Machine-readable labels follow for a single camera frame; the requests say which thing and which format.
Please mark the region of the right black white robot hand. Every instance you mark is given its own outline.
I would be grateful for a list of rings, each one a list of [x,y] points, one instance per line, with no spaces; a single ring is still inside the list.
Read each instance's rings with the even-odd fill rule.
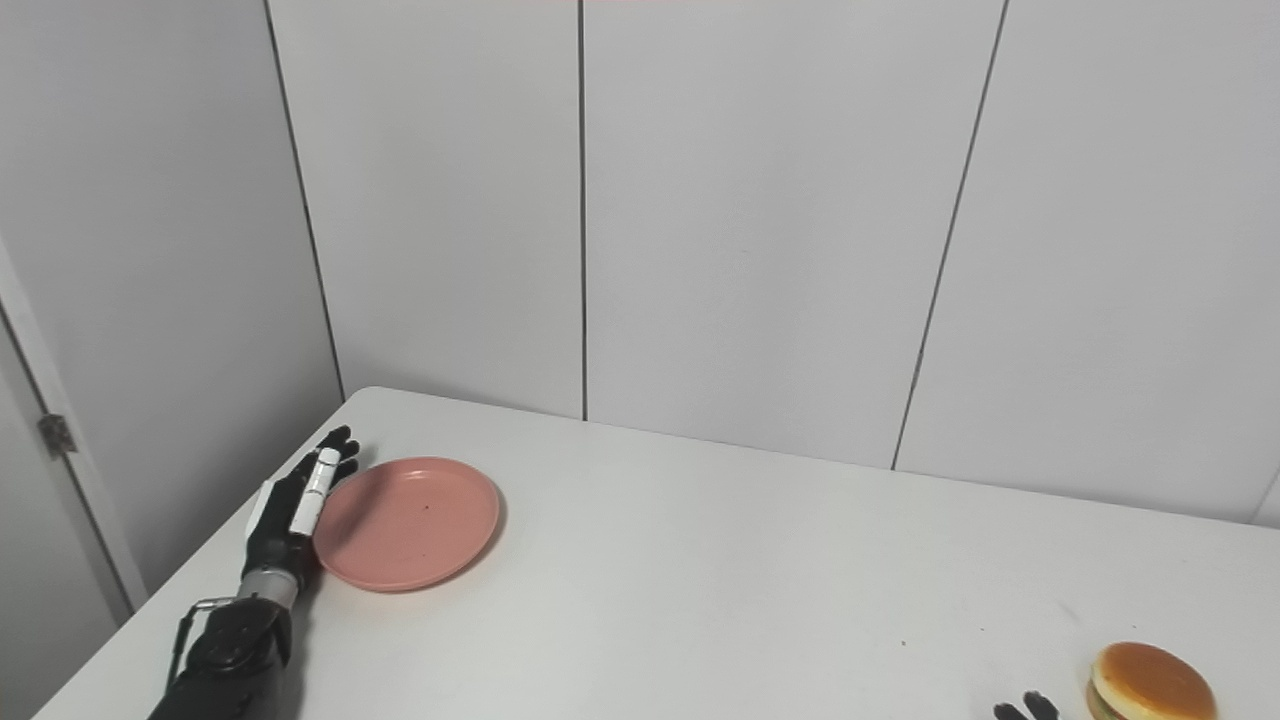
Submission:
[[[992,707],[998,720],[1059,720],[1059,708],[1038,691],[1028,691],[1021,696],[1021,703],[997,703]]]

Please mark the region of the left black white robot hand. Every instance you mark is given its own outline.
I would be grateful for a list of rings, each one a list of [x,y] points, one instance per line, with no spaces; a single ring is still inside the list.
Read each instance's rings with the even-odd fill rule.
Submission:
[[[340,425],[328,432],[287,474],[268,483],[259,495],[262,511],[251,523],[246,541],[243,578],[252,571],[274,569],[293,577],[301,589],[314,579],[317,570],[314,542],[289,532],[289,527],[317,456],[325,448],[339,454],[334,482],[344,480],[358,470],[360,442],[352,437],[348,425]]]

